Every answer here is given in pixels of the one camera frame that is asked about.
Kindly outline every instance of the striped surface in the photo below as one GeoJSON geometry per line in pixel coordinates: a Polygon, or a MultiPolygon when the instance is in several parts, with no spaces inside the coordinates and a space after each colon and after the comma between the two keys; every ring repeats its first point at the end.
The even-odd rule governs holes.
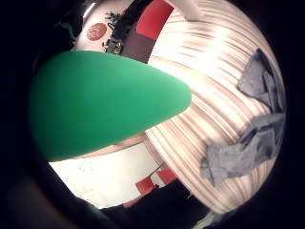
{"type": "Polygon", "coordinates": [[[149,65],[174,75],[193,91],[189,109],[146,134],[179,179],[206,206],[229,212],[251,198],[265,181],[275,160],[250,174],[228,178],[216,188],[200,175],[200,163],[211,142],[235,143],[256,115],[270,112],[237,88],[246,64],[257,48],[280,73],[264,36],[231,3],[198,0],[202,22],[187,22],[174,10],[153,48],[149,65]]]}

